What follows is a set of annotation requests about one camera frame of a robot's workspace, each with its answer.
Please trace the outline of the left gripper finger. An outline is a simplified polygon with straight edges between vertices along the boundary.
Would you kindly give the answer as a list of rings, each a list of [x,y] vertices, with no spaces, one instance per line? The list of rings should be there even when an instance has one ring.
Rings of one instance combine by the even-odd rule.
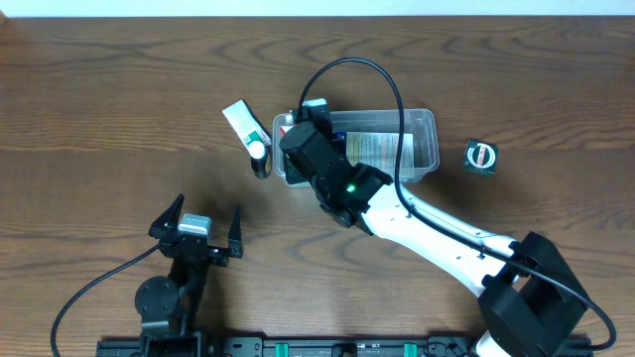
[[[244,248],[242,242],[242,230],[241,230],[241,210],[240,206],[237,206],[233,212],[232,221],[227,236],[228,241],[228,255],[231,258],[241,259],[243,256]]]
[[[165,239],[178,228],[179,218],[185,201],[180,193],[173,203],[150,225],[148,234],[155,239]]]

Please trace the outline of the red medicine box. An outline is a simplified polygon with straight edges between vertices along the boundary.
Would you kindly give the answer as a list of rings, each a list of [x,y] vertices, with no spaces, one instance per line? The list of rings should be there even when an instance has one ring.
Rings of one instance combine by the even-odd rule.
[[[280,126],[278,129],[278,134],[280,135],[281,138],[283,138],[292,128],[293,128],[293,125]]]

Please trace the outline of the clear plastic container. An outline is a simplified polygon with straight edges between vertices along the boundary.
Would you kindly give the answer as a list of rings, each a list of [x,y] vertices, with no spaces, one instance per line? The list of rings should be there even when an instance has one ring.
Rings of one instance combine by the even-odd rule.
[[[333,111],[330,119],[334,132],[377,132],[398,133],[399,114],[396,109]],[[292,125],[292,115],[279,114],[273,122],[273,165],[274,172],[290,187],[307,187],[307,182],[288,184],[286,181],[283,152],[279,148],[281,137],[278,129],[283,125]],[[402,182],[418,182],[427,173],[439,166],[439,145],[436,123],[433,113],[424,108],[407,109],[405,111],[405,134],[414,137],[415,167],[418,176]]]

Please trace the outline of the dark bottle white cap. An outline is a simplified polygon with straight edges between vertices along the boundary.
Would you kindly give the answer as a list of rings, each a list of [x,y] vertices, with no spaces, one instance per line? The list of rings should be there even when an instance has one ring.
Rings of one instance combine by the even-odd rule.
[[[266,179],[271,174],[270,149],[261,141],[248,145],[251,169],[257,179]]]

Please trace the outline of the blue medicine box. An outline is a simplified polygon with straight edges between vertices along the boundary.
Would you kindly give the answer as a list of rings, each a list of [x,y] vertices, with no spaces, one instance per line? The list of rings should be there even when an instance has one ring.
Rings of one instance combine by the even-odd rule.
[[[365,164],[394,175],[398,133],[336,132],[335,136],[344,140],[345,155],[353,166]],[[415,179],[418,175],[418,169],[415,167],[414,137],[412,134],[405,134],[400,179]]]

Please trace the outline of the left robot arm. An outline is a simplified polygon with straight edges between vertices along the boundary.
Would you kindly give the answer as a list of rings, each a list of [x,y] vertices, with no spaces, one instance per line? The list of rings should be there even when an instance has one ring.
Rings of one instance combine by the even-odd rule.
[[[182,215],[185,197],[178,195],[149,228],[158,250],[172,260],[165,276],[145,281],[135,294],[141,316],[143,356],[220,356],[212,333],[195,327],[209,268],[225,267],[243,256],[241,212],[236,208],[226,247],[209,244],[212,220],[196,214]]]

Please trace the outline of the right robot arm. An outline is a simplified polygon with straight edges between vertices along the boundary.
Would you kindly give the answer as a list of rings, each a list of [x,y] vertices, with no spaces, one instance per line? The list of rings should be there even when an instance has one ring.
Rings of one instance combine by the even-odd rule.
[[[409,182],[438,165],[430,111],[319,104],[274,124],[289,185],[311,187],[338,224],[408,248],[476,296],[486,330],[472,355],[591,354],[590,342],[573,333],[589,310],[588,294],[552,241],[479,229],[409,192]]]

